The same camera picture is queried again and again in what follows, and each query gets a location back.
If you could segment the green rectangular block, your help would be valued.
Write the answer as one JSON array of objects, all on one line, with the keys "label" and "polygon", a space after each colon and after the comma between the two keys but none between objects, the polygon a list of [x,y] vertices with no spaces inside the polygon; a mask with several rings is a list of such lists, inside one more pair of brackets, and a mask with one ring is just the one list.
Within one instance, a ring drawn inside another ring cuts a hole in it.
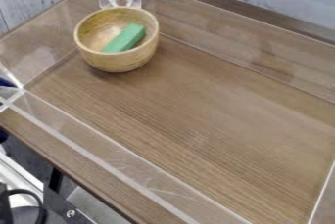
[{"label": "green rectangular block", "polygon": [[110,40],[102,51],[106,53],[125,52],[133,49],[146,36],[145,27],[130,23],[119,34]]}]

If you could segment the light wooden bowl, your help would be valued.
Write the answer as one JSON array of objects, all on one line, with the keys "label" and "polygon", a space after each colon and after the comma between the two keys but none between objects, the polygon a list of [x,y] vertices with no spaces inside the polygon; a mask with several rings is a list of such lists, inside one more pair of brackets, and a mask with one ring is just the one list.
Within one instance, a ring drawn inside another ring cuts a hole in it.
[{"label": "light wooden bowl", "polygon": [[[145,28],[145,38],[122,52],[106,53],[103,47],[130,23]],[[154,56],[158,46],[160,24],[145,9],[115,7],[88,14],[74,29],[74,39],[84,61],[106,72],[127,72],[142,67]]]}]

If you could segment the clear acrylic tray walls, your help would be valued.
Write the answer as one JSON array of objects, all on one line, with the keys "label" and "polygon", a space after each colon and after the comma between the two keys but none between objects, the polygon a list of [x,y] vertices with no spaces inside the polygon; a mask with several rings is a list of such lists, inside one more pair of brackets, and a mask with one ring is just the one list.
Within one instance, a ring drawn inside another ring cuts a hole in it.
[{"label": "clear acrylic tray walls", "polygon": [[106,73],[63,0],[0,37],[0,126],[139,224],[335,224],[335,41],[228,0],[141,0],[150,62]]}]

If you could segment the black table leg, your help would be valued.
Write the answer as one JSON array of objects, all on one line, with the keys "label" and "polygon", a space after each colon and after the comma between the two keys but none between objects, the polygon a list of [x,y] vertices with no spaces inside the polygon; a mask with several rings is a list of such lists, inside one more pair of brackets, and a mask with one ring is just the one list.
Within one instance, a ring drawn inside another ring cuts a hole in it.
[{"label": "black table leg", "polygon": [[54,168],[51,170],[50,180],[48,180],[48,188],[55,192],[59,193],[62,189],[63,183],[63,173]]}]

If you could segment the grey metal base plate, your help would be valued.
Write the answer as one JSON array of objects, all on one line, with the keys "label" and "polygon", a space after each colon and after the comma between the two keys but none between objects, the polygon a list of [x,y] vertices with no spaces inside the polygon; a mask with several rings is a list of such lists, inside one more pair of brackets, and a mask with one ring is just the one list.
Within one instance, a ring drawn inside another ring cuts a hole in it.
[{"label": "grey metal base plate", "polygon": [[95,224],[75,206],[50,188],[43,188],[44,224]]}]

